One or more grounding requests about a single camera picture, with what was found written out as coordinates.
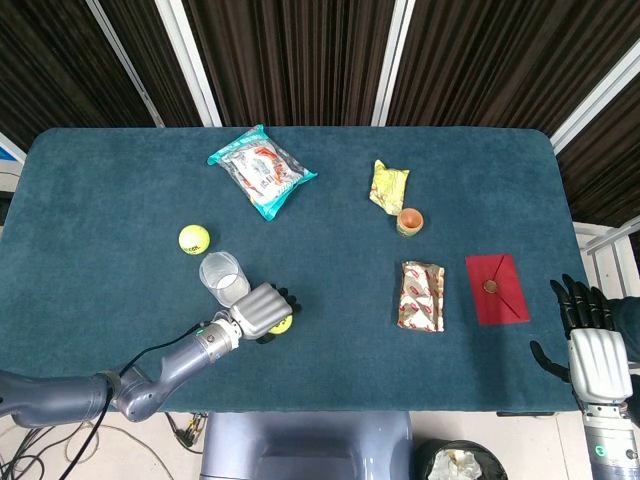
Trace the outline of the dark brown pleated curtain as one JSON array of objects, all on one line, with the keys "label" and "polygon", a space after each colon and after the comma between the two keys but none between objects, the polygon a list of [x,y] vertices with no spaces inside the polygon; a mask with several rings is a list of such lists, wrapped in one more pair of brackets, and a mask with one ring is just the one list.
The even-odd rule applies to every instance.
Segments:
[{"label": "dark brown pleated curtain", "polygon": [[[154,0],[99,0],[165,125],[202,124]],[[225,126],[371,122],[394,0],[182,0]],[[640,0],[416,0],[393,126],[553,134],[640,38]],[[0,0],[0,133],[155,125],[84,0]],[[559,154],[573,217],[640,215],[640,75]]]}]

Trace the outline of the teal snack bag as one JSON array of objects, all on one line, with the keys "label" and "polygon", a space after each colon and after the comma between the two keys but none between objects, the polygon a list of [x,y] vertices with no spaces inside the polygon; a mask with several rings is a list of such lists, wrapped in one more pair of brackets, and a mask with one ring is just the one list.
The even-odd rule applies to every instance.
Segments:
[{"label": "teal snack bag", "polygon": [[222,167],[266,221],[298,186],[317,176],[272,140],[262,124],[211,154],[207,164]]}]

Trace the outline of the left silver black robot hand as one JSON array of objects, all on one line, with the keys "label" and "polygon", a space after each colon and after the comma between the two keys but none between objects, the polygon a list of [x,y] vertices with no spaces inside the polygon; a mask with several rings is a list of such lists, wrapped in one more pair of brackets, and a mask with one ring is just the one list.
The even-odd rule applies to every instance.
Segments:
[{"label": "left silver black robot hand", "polygon": [[272,330],[302,310],[297,297],[285,287],[263,283],[230,307],[230,316],[242,331],[242,337],[264,345],[273,341]]}]

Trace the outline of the crumpled yellow wrapper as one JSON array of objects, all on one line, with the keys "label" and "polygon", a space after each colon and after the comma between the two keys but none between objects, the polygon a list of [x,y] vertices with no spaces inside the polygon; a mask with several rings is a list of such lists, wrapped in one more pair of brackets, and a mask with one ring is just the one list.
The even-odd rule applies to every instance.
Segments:
[{"label": "crumpled yellow wrapper", "polygon": [[376,159],[369,199],[388,215],[397,216],[403,209],[409,174],[408,169],[388,168],[380,159]]}]

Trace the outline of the white metal rack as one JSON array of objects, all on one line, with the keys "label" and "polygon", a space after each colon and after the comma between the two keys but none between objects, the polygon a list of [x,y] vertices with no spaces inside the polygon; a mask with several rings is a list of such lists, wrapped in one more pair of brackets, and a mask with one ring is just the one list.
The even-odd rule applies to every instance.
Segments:
[{"label": "white metal rack", "polygon": [[588,285],[608,298],[640,297],[640,270],[631,235],[640,232],[640,215],[621,227],[573,223]]}]

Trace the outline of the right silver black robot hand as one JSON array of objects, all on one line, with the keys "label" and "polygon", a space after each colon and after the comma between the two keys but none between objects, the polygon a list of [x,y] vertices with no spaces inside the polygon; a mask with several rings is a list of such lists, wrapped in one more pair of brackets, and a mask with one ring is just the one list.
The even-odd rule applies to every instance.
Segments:
[{"label": "right silver black robot hand", "polygon": [[619,405],[633,395],[623,335],[614,323],[611,302],[601,290],[564,274],[551,280],[568,349],[569,364],[552,361],[532,340],[530,351],[547,373],[569,384],[581,404]]}]

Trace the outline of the small orange green cup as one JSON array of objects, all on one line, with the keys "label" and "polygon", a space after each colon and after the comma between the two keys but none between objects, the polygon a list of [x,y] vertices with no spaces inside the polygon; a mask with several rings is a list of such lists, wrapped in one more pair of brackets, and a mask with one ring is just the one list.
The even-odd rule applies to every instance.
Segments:
[{"label": "small orange green cup", "polygon": [[424,217],[415,208],[404,208],[396,217],[396,230],[403,237],[411,237],[424,227]]}]

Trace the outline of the crumpled white paper trash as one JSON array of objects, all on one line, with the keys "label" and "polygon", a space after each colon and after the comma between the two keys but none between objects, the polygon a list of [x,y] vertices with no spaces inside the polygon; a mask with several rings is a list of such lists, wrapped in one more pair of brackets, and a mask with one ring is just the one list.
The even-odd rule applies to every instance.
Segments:
[{"label": "crumpled white paper trash", "polygon": [[471,451],[444,449],[436,453],[427,480],[479,480],[482,474]]}]

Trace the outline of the gold red snack packet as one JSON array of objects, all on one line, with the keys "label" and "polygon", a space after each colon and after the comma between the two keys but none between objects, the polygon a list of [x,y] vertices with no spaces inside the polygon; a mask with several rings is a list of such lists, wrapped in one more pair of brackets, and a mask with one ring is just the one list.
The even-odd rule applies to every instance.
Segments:
[{"label": "gold red snack packet", "polygon": [[402,329],[444,331],[445,269],[418,261],[402,263],[397,325]]}]

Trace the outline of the black power strip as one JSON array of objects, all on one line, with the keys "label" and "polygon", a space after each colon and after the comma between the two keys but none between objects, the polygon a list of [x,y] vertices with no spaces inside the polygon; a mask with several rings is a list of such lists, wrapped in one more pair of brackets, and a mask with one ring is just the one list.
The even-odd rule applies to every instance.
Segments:
[{"label": "black power strip", "polygon": [[202,455],[203,452],[196,450],[195,446],[198,443],[198,440],[200,439],[200,436],[204,430],[208,416],[203,413],[192,413],[191,419],[187,423],[187,426],[183,429],[178,427],[175,419],[169,412],[165,412],[164,416],[169,424],[174,438],[178,441],[180,446],[192,454]]}]

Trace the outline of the teal table cloth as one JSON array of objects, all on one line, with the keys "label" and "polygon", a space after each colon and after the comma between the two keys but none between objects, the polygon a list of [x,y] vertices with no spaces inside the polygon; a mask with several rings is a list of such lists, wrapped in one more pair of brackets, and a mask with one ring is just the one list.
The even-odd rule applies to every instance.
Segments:
[{"label": "teal table cloth", "polygon": [[[317,176],[266,221],[208,157],[236,128],[50,129],[32,144],[0,234],[0,370],[87,376],[213,317],[200,260],[178,235],[205,226],[252,285],[301,303],[290,330],[244,342],[167,401],[175,411],[575,408],[529,343],[567,360],[550,281],[584,278],[558,162],[532,129],[272,127]],[[403,237],[369,199],[373,165],[410,171]],[[467,256],[510,254],[527,323],[478,323]],[[445,269],[444,331],[397,325],[402,263]]]}]

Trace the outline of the black trash bin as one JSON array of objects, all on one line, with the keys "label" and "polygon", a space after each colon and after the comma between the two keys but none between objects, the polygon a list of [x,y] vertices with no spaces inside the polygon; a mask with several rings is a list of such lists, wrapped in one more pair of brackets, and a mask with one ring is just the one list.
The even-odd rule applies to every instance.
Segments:
[{"label": "black trash bin", "polygon": [[502,463],[484,446],[468,440],[442,439],[426,440],[414,452],[414,477],[417,480],[427,480],[436,453],[444,449],[471,451],[482,468],[483,474],[479,480],[508,480]]}]

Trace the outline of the clear plastic cup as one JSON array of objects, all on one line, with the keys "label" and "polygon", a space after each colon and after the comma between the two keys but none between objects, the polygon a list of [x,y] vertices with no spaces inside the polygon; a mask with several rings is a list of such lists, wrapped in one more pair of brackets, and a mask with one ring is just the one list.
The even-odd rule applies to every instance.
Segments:
[{"label": "clear plastic cup", "polygon": [[239,262],[226,251],[207,254],[200,263],[199,276],[223,307],[231,307],[251,289]]}]

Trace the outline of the white frame bar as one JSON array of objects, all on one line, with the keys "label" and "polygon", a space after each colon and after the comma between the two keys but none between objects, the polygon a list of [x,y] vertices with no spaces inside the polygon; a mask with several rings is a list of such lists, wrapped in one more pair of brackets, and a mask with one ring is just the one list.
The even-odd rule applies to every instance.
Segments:
[{"label": "white frame bar", "polygon": [[560,154],[638,75],[640,38],[620,57],[550,137]]},{"label": "white frame bar", "polygon": [[142,103],[146,107],[155,126],[159,128],[164,128],[165,127],[164,120],[162,119],[158,109],[156,108],[146,87],[144,86],[141,77],[139,76],[130,56],[128,55],[123,43],[121,42],[113,24],[108,18],[100,1],[84,0],[84,2],[89,8],[100,30],[102,31],[106,41],[110,45],[114,54],[116,55],[116,58],[118,59],[119,63],[123,67],[126,75],[131,81]]},{"label": "white frame bar", "polygon": [[386,125],[415,3],[416,0],[394,1],[371,118],[372,127]]},{"label": "white frame bar", "polygon": [[222,127],[222,120],[183,1],[154,2],[203,126]]}]

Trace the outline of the red envelope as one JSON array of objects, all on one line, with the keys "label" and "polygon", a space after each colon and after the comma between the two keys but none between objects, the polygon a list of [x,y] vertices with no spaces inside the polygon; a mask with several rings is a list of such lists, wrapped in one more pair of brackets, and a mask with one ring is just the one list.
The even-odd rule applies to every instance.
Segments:
[{"label": "red envelope", "polygon": [[480,325],[530,321],[516,265],[510,254],[467,256],[465,264]]}]

